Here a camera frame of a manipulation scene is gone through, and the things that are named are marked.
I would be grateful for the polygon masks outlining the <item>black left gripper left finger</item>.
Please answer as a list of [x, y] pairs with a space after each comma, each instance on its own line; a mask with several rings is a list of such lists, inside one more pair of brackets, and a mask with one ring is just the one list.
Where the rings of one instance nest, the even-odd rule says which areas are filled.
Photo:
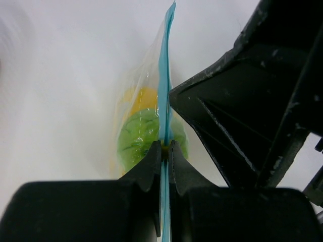
[[35, 181], [13, 195], [1, 241], [156, 241], [162, 147], [117, 180]]

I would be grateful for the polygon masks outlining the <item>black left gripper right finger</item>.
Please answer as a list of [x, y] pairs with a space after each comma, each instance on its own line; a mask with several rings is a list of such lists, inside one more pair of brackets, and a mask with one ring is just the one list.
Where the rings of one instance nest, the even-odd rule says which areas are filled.
[[322, 241], [308, 199], [286, 188], [218, 187], [169, 146], [171, 241]]

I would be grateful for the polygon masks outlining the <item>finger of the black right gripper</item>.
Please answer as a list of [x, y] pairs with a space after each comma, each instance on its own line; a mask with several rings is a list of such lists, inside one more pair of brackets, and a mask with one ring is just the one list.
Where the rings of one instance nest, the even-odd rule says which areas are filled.
[[227, 185], [277, 186], [322, 135], [322, 1], [260, 1], [233, 48], [169, 100]]

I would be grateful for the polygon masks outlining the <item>clear zip top bag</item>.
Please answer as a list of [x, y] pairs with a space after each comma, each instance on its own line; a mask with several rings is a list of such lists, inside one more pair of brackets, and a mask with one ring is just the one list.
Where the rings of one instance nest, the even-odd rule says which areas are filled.
[[170, 181], [168, 149], [170, 140], [170, 121], [172, 110], [169, 105], [168, 93], [171, 90], [169, 63], [169, 35], [175, 14], [175, 5], [167, 10], [157, 36], [147, 51], [141, 64], [130, 71], [118, 83], [118, 95], [131, 87], [151, 87], [157, 90], [157, 105], [159, 115], [159, 139], [161, 144], [161, 175], [160, 175], [160, 215], [161, 235], [157, 240], [170, 241]]

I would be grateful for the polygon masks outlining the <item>yellow fake banana bunch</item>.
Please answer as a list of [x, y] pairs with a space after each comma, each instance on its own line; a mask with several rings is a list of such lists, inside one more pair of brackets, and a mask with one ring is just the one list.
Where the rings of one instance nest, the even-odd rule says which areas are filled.
[[122, 91], [116, 101], [109, 144], [111, 153], [109, 169], [111, 177], [120, 178], [125, 174], [117, 159], [117, 143], [121, 128], [133, 113], [144, 108], [154, 108], [158, 114], [157, 90], [147, 86], [131, 87]]

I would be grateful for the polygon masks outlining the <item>green fake fruit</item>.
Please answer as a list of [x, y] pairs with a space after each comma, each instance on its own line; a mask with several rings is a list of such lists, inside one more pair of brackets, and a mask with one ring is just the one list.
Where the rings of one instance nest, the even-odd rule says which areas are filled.
[[[182, 119], [173, 114], [170, 121], [170, 140], [179, 143], [182, 154], [188, 158], [188, 140]], [[159, 116], [154, 108], [133, 113], [123, 124], [118, 136], [117, 159], [127, 173], [147, 154], [154, 141], [159, 139]]]

